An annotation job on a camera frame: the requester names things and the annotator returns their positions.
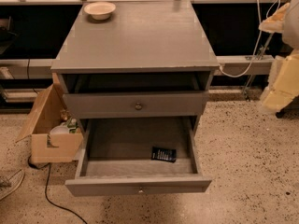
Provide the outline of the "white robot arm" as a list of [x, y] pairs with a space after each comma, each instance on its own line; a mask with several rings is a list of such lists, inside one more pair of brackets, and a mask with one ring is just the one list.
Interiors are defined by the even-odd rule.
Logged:
[[259, 25], [261, 31], [282, 34], [292, 48], [285, 58], [272, 62], [268, 85], [260, 97], [260, 110], [266, 114], [281, 111], [299, 96], [299, 0], [291, 0]]

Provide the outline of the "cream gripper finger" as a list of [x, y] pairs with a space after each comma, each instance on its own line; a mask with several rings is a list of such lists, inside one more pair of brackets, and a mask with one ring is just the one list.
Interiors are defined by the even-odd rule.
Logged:
[[275, 114], [289, 105], [299, 95], [299, 50], [283, 58], [277, 56], [272, 62], [268, 85], [258, 103], [265, 114]]
[[281, 34], [283, 32], [284, 18], [289, 6], [290, 4], [286, 3], [285, 5], [280, 7], [273, 15], [263, 20], [262, 23], [259, 25], [259, 30], [267, 32], [269, 34]]

